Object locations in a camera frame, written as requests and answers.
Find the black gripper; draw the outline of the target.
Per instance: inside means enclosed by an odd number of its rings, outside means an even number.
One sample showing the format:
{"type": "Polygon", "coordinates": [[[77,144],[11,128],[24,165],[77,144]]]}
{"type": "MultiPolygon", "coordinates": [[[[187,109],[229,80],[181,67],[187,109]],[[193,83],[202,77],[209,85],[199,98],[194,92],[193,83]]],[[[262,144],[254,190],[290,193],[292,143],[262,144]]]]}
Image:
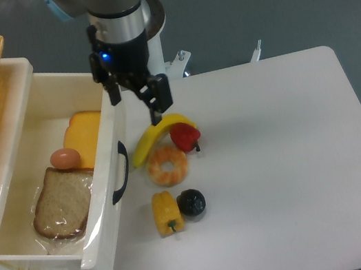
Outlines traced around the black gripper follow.
{"type": "Polygon", "coordinates": [[[110,96],[110,103],[117,105],[122,98],[119,86],[135,90],[150,115],[151,124],[158,125],[162,115],[173,104],[166,74],[149,75],[147,68],[149,52],[144,32],[136,38],[122,43],[106,43],[96,38],[98,30],[90,25],[86,28],[92,46],[89,55],[92,77],[103,84],[110,96]]]}

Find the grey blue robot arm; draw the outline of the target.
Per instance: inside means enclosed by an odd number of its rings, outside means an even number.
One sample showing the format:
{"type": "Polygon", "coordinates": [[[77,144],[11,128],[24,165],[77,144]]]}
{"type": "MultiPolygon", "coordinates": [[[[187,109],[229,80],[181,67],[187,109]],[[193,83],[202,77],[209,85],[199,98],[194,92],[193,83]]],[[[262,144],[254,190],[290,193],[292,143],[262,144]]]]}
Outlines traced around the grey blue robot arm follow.
{"type": "Polygon", "coordinates": [[[45,2],[63,19],[88,15],[86,34],[92,49],[89,62],[94,81],[103,85],[112,105],[121,102],[121,88],[133,91],[149,109],[151,124],[158,125],[173,102],[167,76],[152,74],[148,68],[142,0],[45,2]]]}

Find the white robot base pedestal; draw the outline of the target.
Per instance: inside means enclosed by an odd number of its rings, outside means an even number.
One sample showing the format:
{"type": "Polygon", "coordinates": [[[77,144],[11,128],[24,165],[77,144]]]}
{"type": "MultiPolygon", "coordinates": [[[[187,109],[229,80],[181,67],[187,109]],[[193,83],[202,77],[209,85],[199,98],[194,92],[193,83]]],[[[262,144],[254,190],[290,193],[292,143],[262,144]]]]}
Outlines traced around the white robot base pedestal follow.
{"type": "Polygon", "coordinates": [[[179,50],[172,61],[165,61],[161,43],[161,32],[165,27],[166,15],[159,0],[141,0],[143,21],[149,49],[148,68],[152,74],[166,74],[169,80],[188,77],[187,64],[192,53],[179,50]]]}

